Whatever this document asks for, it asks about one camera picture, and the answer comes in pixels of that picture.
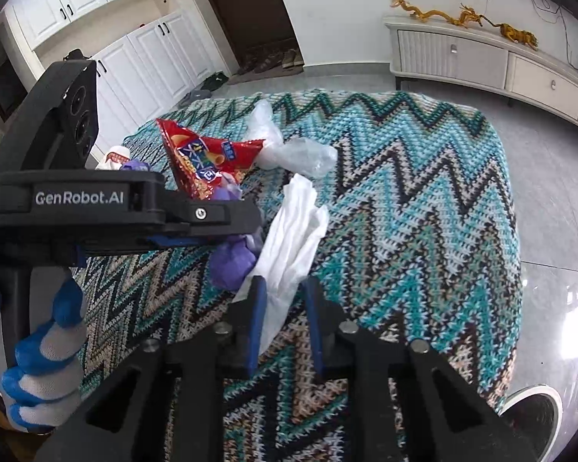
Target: metal bolt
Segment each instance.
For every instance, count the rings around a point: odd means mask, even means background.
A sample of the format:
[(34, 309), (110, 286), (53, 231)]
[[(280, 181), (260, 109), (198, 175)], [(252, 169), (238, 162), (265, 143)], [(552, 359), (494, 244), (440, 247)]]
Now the metal bolt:
[(231, 333), (232, 327), (226, 321), (219, 321), (214, 324), (214, 333), (217, 335), (229, 335)]
[(413, 352), (418, 354), (426, 354), (430, 349), (428, 342), (423, 339), (415, 339), (411, 342), (410, 346)]
[(143, 348), (143, 352), (156, 352), (158, 348), (161, 347), (161, 341), (158, 339), (145, 339), (141, 347)]
[(349, 335), (358, 333), (358, 324), (354, 321), (343, 321), (338, 327), (342, 333), (348, 333)]

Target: gloved hand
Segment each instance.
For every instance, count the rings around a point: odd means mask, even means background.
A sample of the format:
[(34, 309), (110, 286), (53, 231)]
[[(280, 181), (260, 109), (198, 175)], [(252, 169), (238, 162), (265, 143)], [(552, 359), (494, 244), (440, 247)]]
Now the gloved hand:
[(75, 354), (86, 341), (86, 301), (70, 272), (57, 292), (47, 296), (53, 299), (51, 316), (15, 346), (18, 366), (0, 377), (16, 401), (9, 407), (10, 417), (26, 429), (59, 426), (81, 402), (83, 369)]

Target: zigzag pattern blanket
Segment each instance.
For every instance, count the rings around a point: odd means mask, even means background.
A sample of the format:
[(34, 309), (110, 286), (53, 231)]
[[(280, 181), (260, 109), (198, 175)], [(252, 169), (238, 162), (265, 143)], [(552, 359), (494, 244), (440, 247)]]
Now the zigzag pattern blanket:
[[(422, 95), (323, 90), (197, 101), (166, 117), (240, 140), (259, 98), (272, 103), (285, 138), (338, 150), (336, 169), (316, 182), (330, 226), (311, 272), (327, 297), (382, 339), (429, 340), (498, 408), (521, 282), (507, 163), (491, 124), (476, 109)], [(175, 188), (154, 122), (125, 144)], [(244, 182), (266, 226), (290, 176), (256, 169)], [(220, 318), (232, 295), (210, 285), (209, 256), (189, 247), (89, 260), (76, 276), (90, 302), (84, 393), (143, 339), (188, 339)], [(346, 384), (315, 384), (299, 300), (256, 376), (227, 384), (225, 407), (225, 460), (341, 460), (349, 451)]]

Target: red object on counter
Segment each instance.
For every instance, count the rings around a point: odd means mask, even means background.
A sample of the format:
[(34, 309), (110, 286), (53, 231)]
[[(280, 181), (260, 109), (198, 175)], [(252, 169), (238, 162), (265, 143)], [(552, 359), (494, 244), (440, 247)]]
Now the red object on counter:
[(203, 137), (171, 120), (156, 120), (180, 189), (194, 199), (210, 199), (222, 174), (240, 184), (263, 147), (262, 140), (230, 142)]

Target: yellow dragon toy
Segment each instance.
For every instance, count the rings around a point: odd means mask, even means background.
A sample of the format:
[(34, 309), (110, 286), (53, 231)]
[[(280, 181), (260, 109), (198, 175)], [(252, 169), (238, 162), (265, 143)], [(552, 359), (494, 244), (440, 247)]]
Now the yellow dragon toy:
[(414, 7), (406, 0), (392, 0), (390, 7), (392, 7), (392, 8), (402, 7), (407, 12), (413, 12), (411, 14), (411, 17), (420, 19), (422, 22), (426, 22), (426, 20), (429, 17), (432, 17), (433, 15), (438, 15), (438, 16), (443, 17), (450, 24), (453, 24), (454, 26), (462, 26), (462, 27), (468, 27), (465, 24), (466, 22), (478, 22), (479, 26), (482, 26), (481, 18), (484, 17), (483, 15), (478, 15), (475, 12), (475, 10), (473, 10), (471, 7), (466, 7), (463, 4), (460, 4), (460, 8), (461, 8), (462, 12), (460, 12), (460, 17), (458, 19), (454, 19), (453, 17), (450, 17), (449, 15), (447, 15), (445, 12), (442, 12), (441, 10), (430, 10), (429, 12), (423, 13), (419, 8)]
[(490, 22), (491, 26), (499, 27), (501, 29), (501, 36), (507, 38), (509, 41), (514, 43), (521, 43), (523, 45), (529, 45), (533, 50), (538, 49), (538, 39), (535, 38), (535, 35), (529, 31), (520, 31), (515, 27), (510, 26), (503, 22), (502, 24), (494, 24), (488, 17), (485, 15), (480, 15), (479, 17), (486, 19), (486, 21)]

